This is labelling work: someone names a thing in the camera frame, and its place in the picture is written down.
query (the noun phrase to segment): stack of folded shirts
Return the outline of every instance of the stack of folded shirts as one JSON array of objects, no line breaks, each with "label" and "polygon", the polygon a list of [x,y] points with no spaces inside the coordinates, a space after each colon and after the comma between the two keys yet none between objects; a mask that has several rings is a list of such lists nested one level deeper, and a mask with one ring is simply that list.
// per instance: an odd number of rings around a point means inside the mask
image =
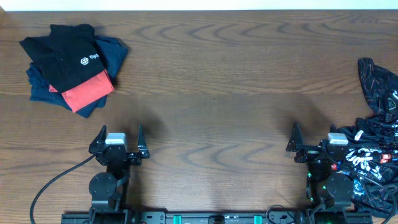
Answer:
[{"label": "stack of folded shirts", "polygon": [[60,105],[88,118],[102,108],[127,55],[115,38],[94,36],[88,24],[51,25],[45,37],[27,37],[20,44],[33,63],[26,71],[32,101]]}]

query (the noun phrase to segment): red cloth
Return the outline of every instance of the red cloth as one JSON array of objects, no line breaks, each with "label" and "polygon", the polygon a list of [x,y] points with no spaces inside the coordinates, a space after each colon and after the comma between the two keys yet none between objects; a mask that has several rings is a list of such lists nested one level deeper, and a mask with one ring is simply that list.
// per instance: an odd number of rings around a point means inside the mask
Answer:
[{"label": "red cloth", "polygon": [[[82,109],[90,103],[100,99],[101,97],[110,94],[114,90],[111,80],[109,79],[106,70],[97,74],[93,78],[83,82],[82,84],[64,91],[62,93],[63,99],[70,106],[72,111]],[[58,92],[50,85],[49,91],[52,93]]]}]

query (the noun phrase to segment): navy blue cloth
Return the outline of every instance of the navy blue cloth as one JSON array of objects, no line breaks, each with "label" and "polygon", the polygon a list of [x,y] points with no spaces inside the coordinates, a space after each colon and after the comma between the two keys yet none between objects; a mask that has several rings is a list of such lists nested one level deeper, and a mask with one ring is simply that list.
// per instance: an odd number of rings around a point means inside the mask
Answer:
[{"label": "navy blue cloth", "polygon": [[[127,48],[123,47],[119,41],[111,37],[95,36],[95,47],[100,55],[109,78],[113,82],[116,75],[127,55]],[[43,77],[42,71],[34,63],[30,64],[30,68],[26,71],[29,77],[29,83],[32,85],[31,101],[42,101],[53,105],[60,105],[64,108],[71,110],[68,104],[62,97],[61,93],[49,92],[49,83]],[[90,103],[84,108],[78,110],[76,113],[84,118],[88,118],[93,110],[98,107],[105,106],[106,96]]]}]

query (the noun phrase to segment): pile of clothes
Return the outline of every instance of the pile of clothes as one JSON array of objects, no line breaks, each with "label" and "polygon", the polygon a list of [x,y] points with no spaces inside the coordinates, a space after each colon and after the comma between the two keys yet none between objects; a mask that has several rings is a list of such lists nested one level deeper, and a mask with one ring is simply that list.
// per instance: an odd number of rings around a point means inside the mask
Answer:
[{"label": "pile of clothes", "polygon": [[117,39],[94,35],[88,24],[51,25],[43,37],[20,42],[32,59],[26,71],[32,101],[60,105],[88,118],[102,108],[114,90],[116,75],[127,55]]},{"label": "pile of clothes", "polygon": [[[359,59],[358,68],[365,100],[374,116],[358,118],[352,127],[332,126],[331,132],[343,133],[349,140],[345,166],[385,186],[398,197],[398,76],[375,65],[371,58]],[[360,212],[370,211],[381,218],[386,218],[392,209],[388,192],[356,176],[353,203]]]}]

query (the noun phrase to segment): white wall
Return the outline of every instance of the white wall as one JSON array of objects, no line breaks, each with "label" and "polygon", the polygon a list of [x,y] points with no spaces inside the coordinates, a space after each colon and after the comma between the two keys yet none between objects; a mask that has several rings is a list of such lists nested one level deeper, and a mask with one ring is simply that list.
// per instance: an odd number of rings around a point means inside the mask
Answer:
[{"label": "white wall", "polygon": [[6,11],[398,9],[398,0],[0,0]]}]

